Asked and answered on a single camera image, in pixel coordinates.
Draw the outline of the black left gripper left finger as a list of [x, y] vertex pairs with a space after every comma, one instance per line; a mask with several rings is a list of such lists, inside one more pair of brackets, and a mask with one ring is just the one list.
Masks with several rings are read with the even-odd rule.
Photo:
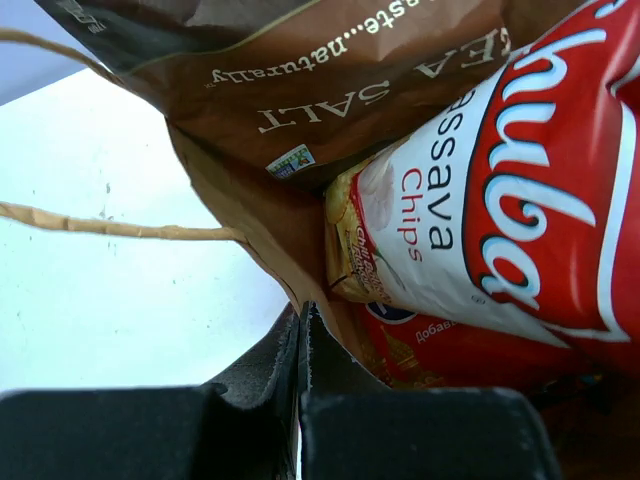
[[1, 398], [5, 479], [292, 479], [299, 319], [286, 307], [225, 370], [180, 387]]

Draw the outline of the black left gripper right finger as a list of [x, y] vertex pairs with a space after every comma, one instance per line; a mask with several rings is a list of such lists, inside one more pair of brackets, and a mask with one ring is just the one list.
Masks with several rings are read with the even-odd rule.
[[299, 327], [305, 479], [559, 479], [542, 420], [504, 388], [394, 391], [331, 335], [313, 302]]

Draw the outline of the red candy bag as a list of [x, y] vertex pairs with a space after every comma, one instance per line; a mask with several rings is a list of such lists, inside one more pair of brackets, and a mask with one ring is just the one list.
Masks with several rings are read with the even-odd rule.
[[380, 302], [350, 310], [365, 366], [398, 390], [506, 387], [527, 395], [573, 393], [604, 379], [638, 382], [639, 346], [544, 340], [480, 328]]

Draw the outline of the red brown paper bag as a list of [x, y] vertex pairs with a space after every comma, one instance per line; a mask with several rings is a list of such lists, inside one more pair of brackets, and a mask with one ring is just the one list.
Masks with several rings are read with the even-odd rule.
[[[574, 2], [577, 3], [576, 11], [589, 1]], [[542, 36], [511, 52], [499, 69], [515, 52]], [[80, 42], [80, 48], [73, 49], [14, 29], [3, 29], [1, 38], [5, 42], [39, 47], [73, 59], [111, 84], [131, 92]], [[295, 307], [314, 301], [329, 330], [364, 363], [350, 310], [351, 304], [362, 302], [335, 293], [328, 281], [326, 193], [341, 174], [413, 134], [428, 121], [313, 190], [301, 189], [242, 164], [219, 159], [171, 125], [166, 117], [165, 121], [174, 151], [194, 190], [219, 221], [217, 229], [153, 228], [105, 220], [87, 221], [12, 204], [2, 205], [2, 215], [49, 230], [139, 238], [235, 241], [284, 288]], [[639, 475], [639, 380], [632, 382], [616, 377], [604, 379], [596, 385], [606, 398], [603, 413], [597, 413], [594, 406], [586, 401], [584, 388], [570, 393], [569, 400], [546, 412], [545, 419], [564, 473], [569, 479], [635, 479]]]

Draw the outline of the red white cassava chip bag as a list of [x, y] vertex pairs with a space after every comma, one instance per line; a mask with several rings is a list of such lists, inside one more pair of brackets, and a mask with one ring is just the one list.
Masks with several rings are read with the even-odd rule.
[[589, 1], [326, 193], [346, 299], [639, 372], [639, 5]]

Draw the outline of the brown sea salt chip bag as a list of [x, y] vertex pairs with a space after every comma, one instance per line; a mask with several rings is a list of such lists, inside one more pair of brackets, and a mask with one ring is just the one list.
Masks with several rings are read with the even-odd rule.
[[215, 157], [313, 190], [405, 136], [574, 1], [45, 1]]

